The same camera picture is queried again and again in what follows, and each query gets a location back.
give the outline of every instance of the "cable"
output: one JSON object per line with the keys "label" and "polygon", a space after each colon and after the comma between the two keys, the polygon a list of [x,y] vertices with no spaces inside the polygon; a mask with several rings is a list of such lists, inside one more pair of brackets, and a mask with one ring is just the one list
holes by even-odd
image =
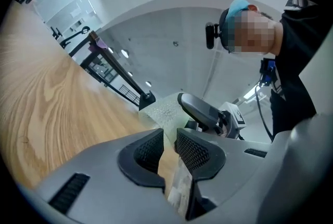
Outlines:
{"label": "cable", "polygon": [[262,116],[262,113],[261,113],[261,107],[260,107],[259,97],[258,97],[258,92],[257,92],[257,87],[258,87],[258,85],[259,85],[259,82],[256,84],[255,89],[254,89],[255,97],[257,98],[257,104],[258,104],[259,114],[260,114],[260,117],[261,117],[261,119],[262,119],[262,123],[264,124],[265,130],[266,130],[266,132],[267,132],[267,134],[268,134],[270,140],[273,142],[274,137],[273,137],[273,135],[271,134],[270,130],[268,129],[268,127],[267,127],[267,125],[266,125],[266,123],[265,123],[264,117]]}

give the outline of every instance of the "black railing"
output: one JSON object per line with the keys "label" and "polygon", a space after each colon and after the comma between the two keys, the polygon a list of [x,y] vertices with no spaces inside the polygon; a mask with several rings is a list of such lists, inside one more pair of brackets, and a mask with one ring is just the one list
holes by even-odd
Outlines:
{"label": "black railing", "polygon": [[[84,61],[80,64],[80,66],[85,69],[91,76],[93,76],[95,79],[97,79],[99,82],[103,82],[105,86],[110,87],[112,90],[114,90],[117,94],[124,97],[126,100],[130,101],[131,103],[135,104],[139,107],[139,110],[145,108],[146,106],[154,103],[156,101],[155,96],[152,94],[151,91],[148,93],[145,93],[139,85],[133,80],[132,77],[128,75],[128,73],[124,70],[124,68],[118,63],[118,61],[114,58],[112,53],[108,49],[100,48],[98,46],[98,41],[101,40],[95,31],[91,31],[86,39],[81,41],[70,53],[69,56],[73,57],[85,44],[90,43],[90,51],[92,52]],[[104,63],[96,63],[96,59],[98,56],[101,56],[104,59]],[[96,65],[99,65],[99,68],[94,68],[91,63],[94,63]],[[110,65],[112,67],[112,70],[110,70],[110,75],[107,75],[108,77],[105,77],[105,66],[104,65]],[[135,96],[133,97],[132,94],[129,92],[127,94],[130,94],[131,98],[128,98],[128,96],[125,96],[123,93],[119,92],[119,90],[115,89],[112,85],[110,85],[110,82],[114,79],[116,75],[120,75],[138,94],[139,97],[135,94],[132,94]]]}
{"label": "black railing", "polygon": [[135,95],[132,91],[130,91],[126,86],[122,85],[119,89],[119,92],[124,94],[126,97],[128,97],[130,100],[132,100],[134,103],[139,104],[140,103],[140,97]]}

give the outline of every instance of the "person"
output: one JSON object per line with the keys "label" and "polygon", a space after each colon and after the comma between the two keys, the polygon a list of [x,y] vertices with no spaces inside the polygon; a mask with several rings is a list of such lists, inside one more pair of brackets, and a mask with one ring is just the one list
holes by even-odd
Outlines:
{"label": "person", "polygon": [[332,26],[328,8],[325,0],[288,0],[276,22],[247,0],[234,0],[221,14],[220,38],[225,49],[276,56],[270,98],[273,137],[316,114],[299,74]]}

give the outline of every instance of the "vent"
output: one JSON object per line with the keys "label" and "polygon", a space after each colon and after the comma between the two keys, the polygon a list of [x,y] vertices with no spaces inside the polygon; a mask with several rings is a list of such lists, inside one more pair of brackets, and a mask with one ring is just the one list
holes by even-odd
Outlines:
{"label": "vent", "polygon": [[158,164],[163,152],[163,133],[160,133],[141,144],[134,151],[134,159],[142,168],[157,174]]}
{"label": "vent", "polygon": [[252,148],[245,150],[244,153],[259,156],[259,157],[265,157],[267,155],[267,152],[265,152],[265,151],[256,150],[256,149],[252,149]]}
{"label": "vent", "polygon": [[203,166],[210,158],[207,148],[181,133],[177,135],[177,152],[190,173]]}
{"label": "vent", "polygon": [[89,179],[85,174],[75,173],[51,199],[49,205],[65,215]]}

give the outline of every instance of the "wooden floor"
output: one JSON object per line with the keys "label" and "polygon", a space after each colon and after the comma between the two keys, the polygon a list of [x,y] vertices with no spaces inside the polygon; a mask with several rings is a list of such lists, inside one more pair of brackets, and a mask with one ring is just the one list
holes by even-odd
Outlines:
{"label": "wooden floor", "polygon": [[[1,154],[26,187],[89,146],[145,130],[137,112],[78,66],[18,3],[0,32],[0,83]],[[176,163],[166,150],[159,174],[168,186]]]}

